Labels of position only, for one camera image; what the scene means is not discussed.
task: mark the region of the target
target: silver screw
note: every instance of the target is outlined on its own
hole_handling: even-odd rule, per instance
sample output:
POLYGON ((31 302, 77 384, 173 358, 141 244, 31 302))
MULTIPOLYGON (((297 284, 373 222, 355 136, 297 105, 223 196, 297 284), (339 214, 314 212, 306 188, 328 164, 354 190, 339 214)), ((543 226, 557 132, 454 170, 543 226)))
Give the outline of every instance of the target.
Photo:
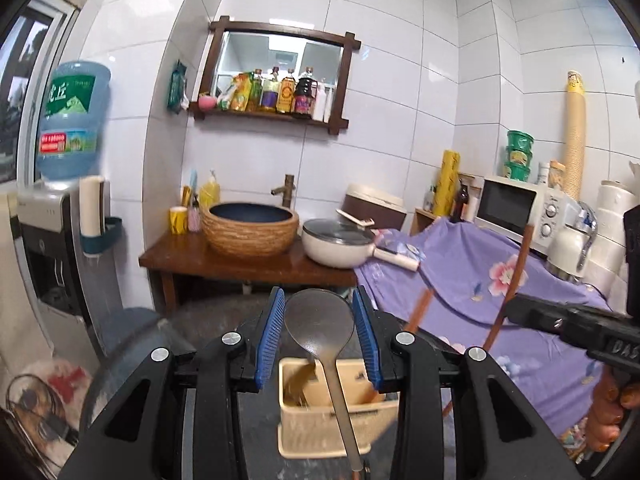
POLYGON ((410 332, 396 334, 396 341, 401 345, 411 345, 415 341, 415 336, 410 332))
POLYGON ((151 352, 151 358, 159 363, 160 361, 164 361, 169 357, 169 351, 166 348, 156 348, 153 352, 151 352))
POLYGON ((474 361, 484 361, 486 359, 486 352, 479 346, 474 346, 473 348, 469 349, 469 357, 471 357, 474 361))
POLYGON ((235 345, 236 343, 240 342, 241 339, 242 336, 238 332, 227 332, 222 336, 222 342, 225 345, 235 345))

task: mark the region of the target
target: green container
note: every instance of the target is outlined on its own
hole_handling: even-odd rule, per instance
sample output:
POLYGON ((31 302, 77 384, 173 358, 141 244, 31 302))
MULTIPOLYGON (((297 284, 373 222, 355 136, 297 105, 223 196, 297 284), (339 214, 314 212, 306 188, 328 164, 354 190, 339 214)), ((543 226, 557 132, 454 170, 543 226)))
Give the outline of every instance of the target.
POLYGON ((531 153, 531 148, 533 147, 533 137, 531 137, 529 134, 519 132, 517 130, 510 130, 507 132, 507 138, 509 139, 508 148, 531 153))
POLYGON ((529 179, 530 172, 531 170, 526 166, 511 164, 510 162, 508 162, 502 169, 502 176, 510 178, 511 180, 526 182, 529 179))
POLYGON ((524 152, 523 150, 516 150, 514 148, 507 148, 507 163, 517 164, 528 168, 531 164, 531 152, 524 152))

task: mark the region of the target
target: blue water jug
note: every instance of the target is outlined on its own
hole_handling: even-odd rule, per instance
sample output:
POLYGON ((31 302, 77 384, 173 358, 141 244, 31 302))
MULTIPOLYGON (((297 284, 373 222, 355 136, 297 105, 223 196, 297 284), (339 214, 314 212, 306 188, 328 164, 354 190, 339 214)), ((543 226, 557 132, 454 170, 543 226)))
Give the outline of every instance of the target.
POLYGON ((94 169, 110 79, 110 70, 92 61, 70 61, 54 70, 36 147, 44 180, 79 178, 94 169))

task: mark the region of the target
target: bronze faucet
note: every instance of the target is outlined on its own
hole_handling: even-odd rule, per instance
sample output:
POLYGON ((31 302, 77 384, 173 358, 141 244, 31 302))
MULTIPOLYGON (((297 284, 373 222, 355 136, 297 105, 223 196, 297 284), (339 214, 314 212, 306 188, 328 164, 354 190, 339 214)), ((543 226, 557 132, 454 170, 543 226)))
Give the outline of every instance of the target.
POLYGON ((284 176, 284 186, 271 190, 273 196, 282 194, 282 207, 291 207, 291 197, 296 186, 293 185, 293 175, 284 176))

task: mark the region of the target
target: electric kettle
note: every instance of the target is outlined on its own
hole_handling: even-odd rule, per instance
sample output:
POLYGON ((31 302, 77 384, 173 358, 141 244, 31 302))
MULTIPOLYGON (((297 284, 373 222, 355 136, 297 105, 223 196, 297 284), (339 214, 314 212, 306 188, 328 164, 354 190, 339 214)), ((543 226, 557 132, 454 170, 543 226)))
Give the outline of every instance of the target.
POLYGON ((584 202, 582 210, 572 224, 565 224, 549 246, 546 270, 566 282, 580 283, 589 257, 589 251, 598 234, 596 215, 584 202))

